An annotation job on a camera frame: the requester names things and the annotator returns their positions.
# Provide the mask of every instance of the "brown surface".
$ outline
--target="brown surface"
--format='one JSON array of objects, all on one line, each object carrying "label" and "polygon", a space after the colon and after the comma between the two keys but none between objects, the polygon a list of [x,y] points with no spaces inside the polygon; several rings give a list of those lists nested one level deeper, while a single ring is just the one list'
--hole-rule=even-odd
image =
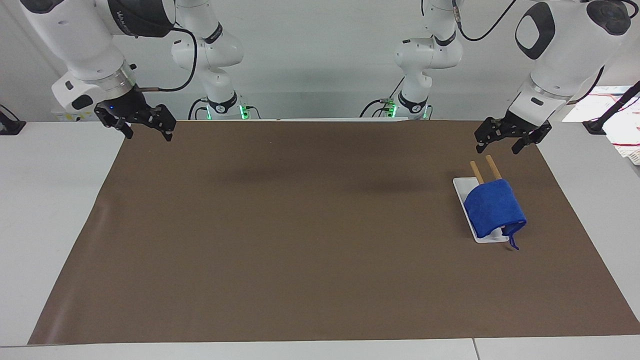
[{"label": "brown surface", "polygon": [[182,122],[125,141],[29,344],[639,334],[535,147],[529,225],[476,244],[477,122]]}]

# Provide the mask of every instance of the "table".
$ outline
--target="table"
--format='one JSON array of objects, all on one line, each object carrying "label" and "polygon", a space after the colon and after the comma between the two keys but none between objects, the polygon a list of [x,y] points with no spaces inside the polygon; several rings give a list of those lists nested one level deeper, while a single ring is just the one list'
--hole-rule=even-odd
[{"label": "table", "polygon": [[[122,344],[21,347],[93,206],[122,143],[99,123],[30,123],[0,138],[0,348],[2,358],[301,357],[314,359],[617,359],[640,353],[640,336],[313,343]],[[602,259],[640,317],[640,179],[603,136],[556,124],[540,144],[549,167]]]}]

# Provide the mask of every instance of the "white robotic arm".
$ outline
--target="white robotic arm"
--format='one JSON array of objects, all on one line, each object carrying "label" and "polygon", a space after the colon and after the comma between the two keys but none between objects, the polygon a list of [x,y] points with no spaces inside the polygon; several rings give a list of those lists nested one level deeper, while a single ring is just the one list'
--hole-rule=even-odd
[{"label": "white robotic arm", "polygon": [[396,64],[404,72],[404,85],[393,99],[396,116],[410,119],[422,118],[426,110],[433,83],[426,70],[448,69],[462,59],[451,0],[428,0],[422,10],[425,27],[433,35],[405,40],[396,48]]},{"label": "white robotic arm", "polygon": [[[238,94],[231,77],[221,68],[242,61],[244,49],[240,41],[223,30],[209,0],[177,0],[176,5],[179,23],[193,32],[197,39],[198,63],[195,74],[207,93],[209,113],[218,119],[238,116]],[[177,41],[171,52],[178,66],[191,70],[191,44]]]},{"label": "white robotic arm", "polygon": [[113,35],[163,37],[173,28],[173,0],[20,0],[22,11],[68,72],[51,87],[67,111],[94,110],[107,127],[131,138],[128,123],[162,132],[175,119],[166,106],[151,108],[138,91]]},{"label": "white robotic arm", "polygon": [[518,154],[540,143],[548,119],[562,108],[620,48],[631,26],[619,0],[540,1],[522,17],[516,42],[535,65],[503,119],[487,118],[475,132],[478,153],[503,138],[518,138]]}]

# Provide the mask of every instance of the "blue towel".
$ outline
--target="blue towel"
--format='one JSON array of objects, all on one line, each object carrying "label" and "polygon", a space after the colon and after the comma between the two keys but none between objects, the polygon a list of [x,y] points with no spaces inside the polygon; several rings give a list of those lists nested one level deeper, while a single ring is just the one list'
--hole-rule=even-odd
[{"label": "blue towel", "polygon": [[509,244],[520,250],[513,235],[527,225],[527,219],[506,180],[481,184],[471,190],[465,200],[465,209],[478,238],[504,226],[502,235],[509,236]]}]

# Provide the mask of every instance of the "wooden stick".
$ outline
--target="wooden stick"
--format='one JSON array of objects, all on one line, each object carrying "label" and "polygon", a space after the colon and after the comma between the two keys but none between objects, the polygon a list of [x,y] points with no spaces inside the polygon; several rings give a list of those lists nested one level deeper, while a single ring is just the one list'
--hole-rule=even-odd
[{"label": "wooden stick", "polygon": [[491,155],[487,155],[485,156],[486,158],[486,162],[489,163],[489,167],[491,168],[491,171],[493,172],[493,176],[495,177],[496,180],[498,179],[502,179],[502,175],[500,175],[500,172],[498,171],[498,167],[495,166],[495,162],[493,162],[493,158],[491,157]]},{"label": "wooden stick", "polygon": [[484,179],[482,178],[482,174],[480,174],[480,170],[478,169],[476,162],[471,161],[470,164],[471,164],[471,169],[474,171],[474,175],[478,179],[478,183],[484,184]]}]

